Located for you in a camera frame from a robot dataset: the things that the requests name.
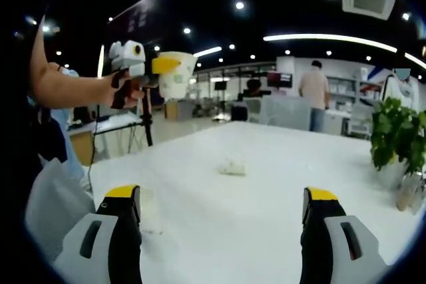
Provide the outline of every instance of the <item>computer monitor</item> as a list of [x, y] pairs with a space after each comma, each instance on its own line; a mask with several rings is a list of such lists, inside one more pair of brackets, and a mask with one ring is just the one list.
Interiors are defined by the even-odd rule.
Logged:
[[225, 91], [227, 81], [219, 81], [214, 83], [214, 90], [216, 91]]
[[268, 86], [273, 88], [293, 87], [293, 75], [291, 73], [268, 72]]

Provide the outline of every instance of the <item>white flower pot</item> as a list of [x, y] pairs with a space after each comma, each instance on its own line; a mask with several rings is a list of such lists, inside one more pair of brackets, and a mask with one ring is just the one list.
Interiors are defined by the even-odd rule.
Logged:
[[396, 160], [394, 163], [388, 163], [380, 171], [377, 171], [377, 177], [386, 190], [396, 190], [401, 185], [406, 169], [405, 160], [402, 162]]

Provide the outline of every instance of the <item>led strip light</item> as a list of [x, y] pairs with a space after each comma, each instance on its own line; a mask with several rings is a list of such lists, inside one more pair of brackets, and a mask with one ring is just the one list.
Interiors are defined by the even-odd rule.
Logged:
[[[265, 41], [277, 41], [277, 40], [298, 40], [298, 39], [323, 39], [323, 40], [339, 40], [339, 41], [348, 41], [351, 43], [360, 43], [362, 45], [372, 46], [380, 49], [384, 49], [387, 51], [391, 51], [392, 53], [396, 53], [397, 49], [395, 47], [385, 45], [384, 43], [378, 43], [377, 41], [371, 41], [367, 39], [357, 38], [357, 37], [349, 37], [349, 36], [341, 36], [341, 35], [325, 35], [322, 33], [296, 33], [293, 35], [274, 35], [264, 37]], [[419, 65], [423, 69], [426, 70], [426, 63], [421, 61], [420, 59], [410, 55], [409, 53], [405, 53], [405, 58], [413, 61], [415, 64]]]

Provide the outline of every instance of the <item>jeans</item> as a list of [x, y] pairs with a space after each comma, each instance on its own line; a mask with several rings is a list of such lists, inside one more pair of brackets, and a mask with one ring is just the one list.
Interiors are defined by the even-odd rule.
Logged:
[[311, 109], [311, 124], [309, 131], [322, 132], [324, 126], [325, 110], [312, 108]]

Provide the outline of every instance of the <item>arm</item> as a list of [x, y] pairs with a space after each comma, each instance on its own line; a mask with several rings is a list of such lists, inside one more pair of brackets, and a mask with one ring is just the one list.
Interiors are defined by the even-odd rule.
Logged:
[[328, 79], [326, 77], [324, 77], [324, 79], [324, 102], [325, 107], [328, 108], [330, 103], [330, 89], [328, 85]]
[[30, 60], [31, 89], [38, 103], [48, 108], [71, 108], [104, 103], [110, 78], [74, 78], [49, 66], [41, 21]]
[[304, 96], [303, 90], [304, 90], [304, 85], [305, 85], [305, 76], [302, 76], [302, 79], [300, 79], [300, 84], [299, 84], [299, 95], [300, 96]]

